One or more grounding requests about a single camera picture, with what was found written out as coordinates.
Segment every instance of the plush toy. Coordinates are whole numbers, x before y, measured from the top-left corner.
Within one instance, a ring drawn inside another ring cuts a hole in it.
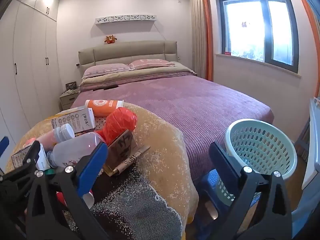
[[[117,38],[115,36],[107,36],[106,40],[104,42],[111,44],[111,43],[115,43],[115,41],[117,40]]]

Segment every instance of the beige upholstered headboard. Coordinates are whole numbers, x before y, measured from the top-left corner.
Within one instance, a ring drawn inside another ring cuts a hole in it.
[[[137,59],[178,61],[176,41],[129,41],[88,48],[79,51],[80,71],[95,65],[124,63]]]

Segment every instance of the light green basket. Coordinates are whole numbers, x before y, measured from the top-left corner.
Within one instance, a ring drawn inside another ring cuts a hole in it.
[[[242,167],[250,166],[258,173],[279,171],[287,180],[297,167],[297,153],[291,140],[266,122],[254,119],[233,122],[226,131],[225,145],[227,153],[235,157]],[[220,178],[216,184],[216,194],[226,205],[231,205],[235,199]]]

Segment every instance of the wall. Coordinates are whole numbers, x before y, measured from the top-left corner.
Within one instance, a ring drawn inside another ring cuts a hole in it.
[[[95,25],[98,17],[122,14],[154,14],[157,21]],[[189,0],[59,0],[57,49],[62,86],[81,82],[76,68],[78,51],[101,45],[105,36],[112,34],[118,38],[116,42],[164,37],[177,41],[180,62],[188,67],[192,65]]]
[[[316,46],[301,0],[291,0],[299,34],[300,76],[256,61],[214,56],[214,82],[245,93],[270,106],[274,125],[295,141],[309,117],[309,99],[316,89],[318,70]],[[214,52],[221,53],[221,27],[216,0],[210,0]]]

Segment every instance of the purple bedspread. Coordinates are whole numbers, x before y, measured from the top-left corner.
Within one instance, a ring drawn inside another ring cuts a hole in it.
[[[84,105],[87,99],[123,99],[157,114],[180,129],[193,181],[213,169],[208,154],[210,143],[217,141],[224,146],[225,131],[233,121],[253,118],[272,123],[274,119],[271,109],[265,104],[192,75],[81,92],[73,107]]]

